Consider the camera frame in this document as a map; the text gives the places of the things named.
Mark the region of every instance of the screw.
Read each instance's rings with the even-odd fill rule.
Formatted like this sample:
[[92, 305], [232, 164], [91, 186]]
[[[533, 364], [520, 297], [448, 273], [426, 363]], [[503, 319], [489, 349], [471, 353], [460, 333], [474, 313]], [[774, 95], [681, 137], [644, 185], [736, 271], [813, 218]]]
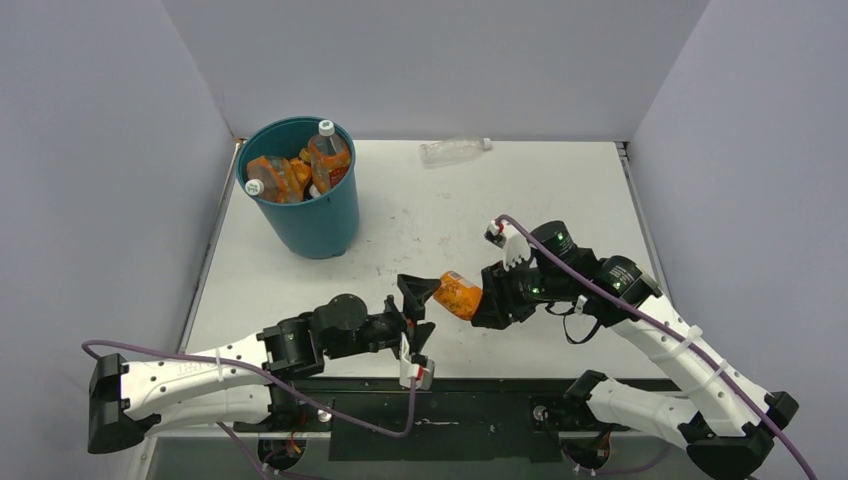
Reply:
[[548, 414], [545, 413], [544, 405], [536, 405], [536, 407], [533, 408], [533, 418], [535, 418], [537, 421], [542, 422], [547, 416]]

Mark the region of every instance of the cable tie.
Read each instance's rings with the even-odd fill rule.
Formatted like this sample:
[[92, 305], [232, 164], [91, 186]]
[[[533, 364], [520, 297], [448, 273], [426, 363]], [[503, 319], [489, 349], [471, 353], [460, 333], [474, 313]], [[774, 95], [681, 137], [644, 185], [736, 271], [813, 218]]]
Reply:
[[703, 334], [704, 331], [701, 330], [701, 327], [697, 325], [692, 325], [689, 328], [689, 331], [686, 333], [686, 338], [682, 342], [678, 343], [677, 346], [675, 346], [673, 349], [671, 349], [671, 351], [661, 353], [659, 355], [654, 355], [653, 357], [650, 357], [650, 359], [654, 363], [661, 363], [665, 362], [666, 360], [677, 358], [689, 348], [689, 345], [692, 345], [692, 343], [701, 338], [701, 335]]
[[690, 388], [689, 390], [684, 391], [683, 395], [688, 397], [693, 393], [700, 392], [701, 390], [707, 388], [718, 378], [719, 375], [721, 375], [722, 372], [727, 370], [727, 367], [729, 366], [730, 365], [727, 364], [727, 360], [722, 360], [721, 363], [718, 365], [718, 368], [712, 373], [712, 375], [710, 375], [710, 378], [708, 378], [706, 381], [704, 381], [704, 383], [698, 385], [697, 387]]
[[224, 383], [224, 369], [221, 365], [221, 350], [215, 347], [215, 366], [218, 367], [218, 383]]

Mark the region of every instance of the clear plastic bottle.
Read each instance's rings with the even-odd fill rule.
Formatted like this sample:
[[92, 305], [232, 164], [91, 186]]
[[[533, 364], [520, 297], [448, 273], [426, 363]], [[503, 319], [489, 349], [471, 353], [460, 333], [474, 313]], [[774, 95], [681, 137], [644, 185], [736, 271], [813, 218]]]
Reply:
[[491, 149], [491, 138], [459, 137], [421, 145], [418, 147], [418, 152], [425, 167], [437, 167], [473, 160]]
[[312, 157], [312, 182], [323, 195], [335, 187], [350, 168], [350, 148], [329, 120], [318, 123], [318, 135], [309, 139], [307, 148]]
[[282, 157], [263, 155], [247, 164], [248, 195], [277, 203], [303, 201], [303, 187], [291, 163]]

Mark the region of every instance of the plastic bottle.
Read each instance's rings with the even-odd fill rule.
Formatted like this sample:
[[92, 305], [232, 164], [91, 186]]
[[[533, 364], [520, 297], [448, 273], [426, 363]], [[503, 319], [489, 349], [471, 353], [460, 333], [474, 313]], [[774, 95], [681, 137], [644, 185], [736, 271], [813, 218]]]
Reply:
[[483, 299], [483, 290], [454, 271], [445, 272], [439, 280], [442, 286], [433, 294], [433, 299], [460, 319], [471, 321]]
[[323, 195], [350, 169], [350, 147], [336, 133], [333, 122], [322, 120], [318, 123], [318, 134], [309, 139], [307, 149], [312, 157], [312, 181]]
[[460, 137], [421, 145], [418, 152], [425, 167], [437, 167], [473, 160], [491, 149], [491, 138]]
[[251, 160], [246, 170], [248, 181], [244, 186], [248, 195], [277, 203], [303, 201], [304, 186], [285, 158], [263, 155]]

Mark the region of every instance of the white bottle cap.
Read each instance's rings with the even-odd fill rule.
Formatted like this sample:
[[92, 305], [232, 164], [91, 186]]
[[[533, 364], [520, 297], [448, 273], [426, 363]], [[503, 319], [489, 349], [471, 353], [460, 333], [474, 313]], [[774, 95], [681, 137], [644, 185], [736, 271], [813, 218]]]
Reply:
[[244, 191], [251, 197], [255, 197], [265, 191], [265, 184], [262, 180], [248, 180], [244, 182]]
[[331, 137], [334, 133], [336, 133], [336, 126], [330, 120], [321, 120], [321, 122], [318, 123], [318, 133], [320, 133], [322, 137]]

